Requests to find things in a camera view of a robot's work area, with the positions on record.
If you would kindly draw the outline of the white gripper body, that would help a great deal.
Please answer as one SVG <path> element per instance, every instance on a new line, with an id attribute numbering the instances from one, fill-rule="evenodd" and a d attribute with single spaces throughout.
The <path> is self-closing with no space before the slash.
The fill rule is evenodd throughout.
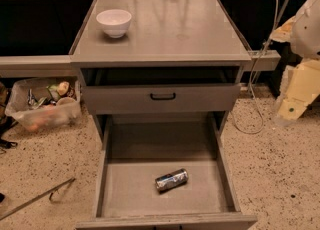
<path id="1" fill-rule="evenodd" d="M 287 65 L 276 100 L 276 119 L 297 120 L 320 95 L 320 61 L 303 59 L 296 67 Z"/>

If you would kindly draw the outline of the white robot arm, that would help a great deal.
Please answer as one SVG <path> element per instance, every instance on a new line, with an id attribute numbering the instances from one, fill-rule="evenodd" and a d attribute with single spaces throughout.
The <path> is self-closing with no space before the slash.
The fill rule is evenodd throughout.
<path id="1" fill-rule="evenodd" d="M 320 0 L 307 0 L 296 15 L 271 33 L 277 42 L 289 42 L 302 57 L 296 67 L 287 67 L 281 83 L 276 117 L 297 120 L 320 95 Z"/>

